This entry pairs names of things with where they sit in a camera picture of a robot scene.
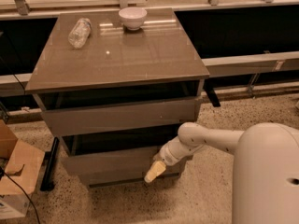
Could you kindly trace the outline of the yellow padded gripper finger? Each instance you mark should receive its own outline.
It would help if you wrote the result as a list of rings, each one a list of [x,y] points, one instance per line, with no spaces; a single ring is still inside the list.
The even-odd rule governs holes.
[[[148,172],[146,173],[144,180],[147,183],[150,183],[154,179],[156,179],[159,175],[161,175],[165,170],[166,170],[166,165],[164,162],[155,161],[149,168]]]

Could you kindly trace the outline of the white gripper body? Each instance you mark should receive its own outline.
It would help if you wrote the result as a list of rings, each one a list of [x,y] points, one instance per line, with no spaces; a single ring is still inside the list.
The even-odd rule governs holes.
[[[153,157],[155,161],[162,161],[166,166],[174,166],[187,156],[187,147],[179,140],[171,140],[163,145]]]

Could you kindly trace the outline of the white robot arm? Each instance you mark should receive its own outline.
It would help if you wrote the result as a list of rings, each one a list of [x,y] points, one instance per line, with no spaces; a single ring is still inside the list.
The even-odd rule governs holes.
[[[299,130],[279,123],[217,130],[186,122],[154,156],[144,180],[204,146],[234,156],[232,224],[299,224]]]

